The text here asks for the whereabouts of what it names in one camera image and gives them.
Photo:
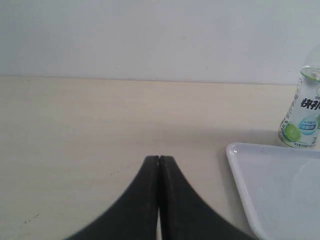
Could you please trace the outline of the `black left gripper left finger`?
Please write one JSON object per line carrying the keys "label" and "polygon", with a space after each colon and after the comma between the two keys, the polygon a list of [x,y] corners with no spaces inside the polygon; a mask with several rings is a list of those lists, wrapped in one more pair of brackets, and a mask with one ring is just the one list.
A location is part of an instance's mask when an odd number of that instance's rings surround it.
{"label": "black left gripper left finger", "polygon": [[69,240],[155,240],[158,221],[159,160],[147,156],[123,194]]}

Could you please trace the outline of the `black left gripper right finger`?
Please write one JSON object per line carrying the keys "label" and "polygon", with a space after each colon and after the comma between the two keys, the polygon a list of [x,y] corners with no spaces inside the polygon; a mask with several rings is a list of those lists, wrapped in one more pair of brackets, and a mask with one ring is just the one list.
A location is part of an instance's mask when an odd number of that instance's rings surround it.
{"label": "black left gripper right finger", "polygon": [[159,158],[158,207],[163,240],[252,240],[215,212],[172,156]]}

